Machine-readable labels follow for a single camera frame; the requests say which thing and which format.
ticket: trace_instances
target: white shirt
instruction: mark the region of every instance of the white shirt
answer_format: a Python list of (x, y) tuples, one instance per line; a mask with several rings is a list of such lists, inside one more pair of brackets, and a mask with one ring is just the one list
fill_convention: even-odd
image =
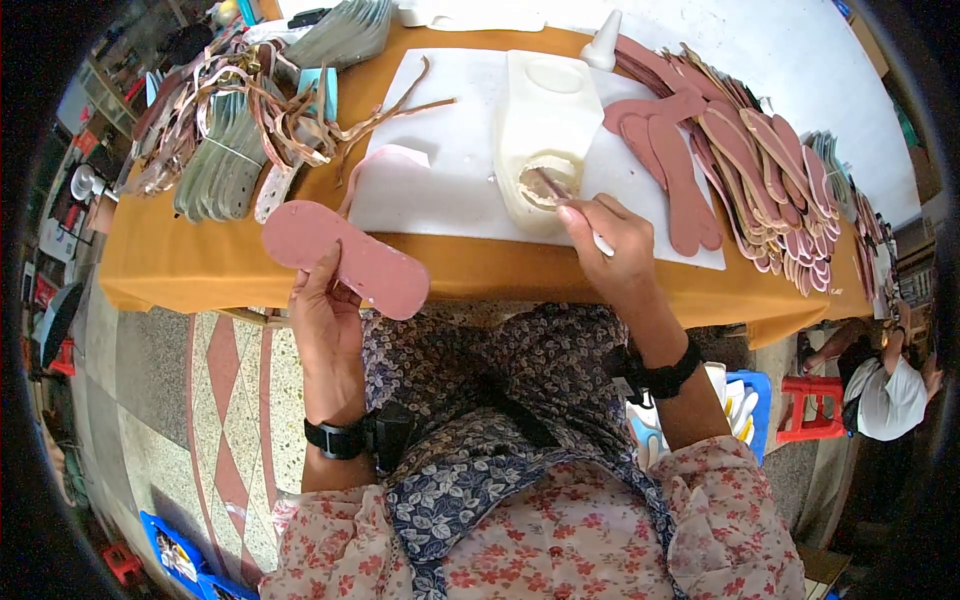
[(856, 426), (867, 437), (895, 440), (924, 420), (924, 378), (902, 356), (891, 375), (875, 358), (860, 365), (844, 392), (844, 404), (858, 395)]

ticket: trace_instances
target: red plastic stool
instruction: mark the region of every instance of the red plastic stool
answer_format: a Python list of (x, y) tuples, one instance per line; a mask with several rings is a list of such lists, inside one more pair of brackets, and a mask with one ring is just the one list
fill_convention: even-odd
[(60, 351), (57, 352), (57, 358), (50, 363), (50, 368), (57, 370), (68, 377), (77, 374), (77, 369), (73, 366), (73, 340), (67, 338), (60, 344)]
[[(780, 390), (793, 397), (793, 415), (790, 430), (777, 432), (778, 443), (847, 435), (847, 428), (843, 426), (843, 383), (840, 377), (784, 377)], [(807, 396), (815, 396), (817, 402), (817, 416), (813, 420), (804, 420)], [(832, 419), (824, 416), (824, 398), (827, 396), (833, 398)]]
[(104, 550), (104, 560), (124, 588), (139, 582), (143, 575), (143, 563), (122, 541)]

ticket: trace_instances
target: white fan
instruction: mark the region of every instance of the white fan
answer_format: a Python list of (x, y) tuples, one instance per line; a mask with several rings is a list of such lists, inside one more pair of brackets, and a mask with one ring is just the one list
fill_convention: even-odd
[(90, 192), (106, 194), (115, 201), (119, 200), (116, 193), (107, 187), (107, 182), (97, 177), (97, 174), (93, 172), (93, 167), (82, 164), (77, 167), (77, 170), (73, 173), (73, 179), (70, 180), (70, 193), (77, 200), (85, 200)]

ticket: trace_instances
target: left hand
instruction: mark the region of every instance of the left hand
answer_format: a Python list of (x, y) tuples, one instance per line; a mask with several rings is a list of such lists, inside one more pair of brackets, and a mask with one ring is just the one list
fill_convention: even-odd
[(303, 364), (304, 409), (314, 424), (347, 424), (366, 413), (360, 297), (337, 281), (340, 253), (337, 242), (309, 273), (297, 272), (287, 303)]

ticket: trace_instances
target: sandal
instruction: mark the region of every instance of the sandal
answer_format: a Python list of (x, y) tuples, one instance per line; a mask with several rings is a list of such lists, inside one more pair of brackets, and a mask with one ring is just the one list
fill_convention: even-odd
[(807, 376), (807, 371), (804, 369), (804, 363), (806, 362), (807, 358), (816, 353), (817, 352), (813, 349), (813, 346), (810, 345), (810, 338), (806, 336), (806, 332), (799, 331), (797, 333), (797, 364), (795, 365), (797, 376)]

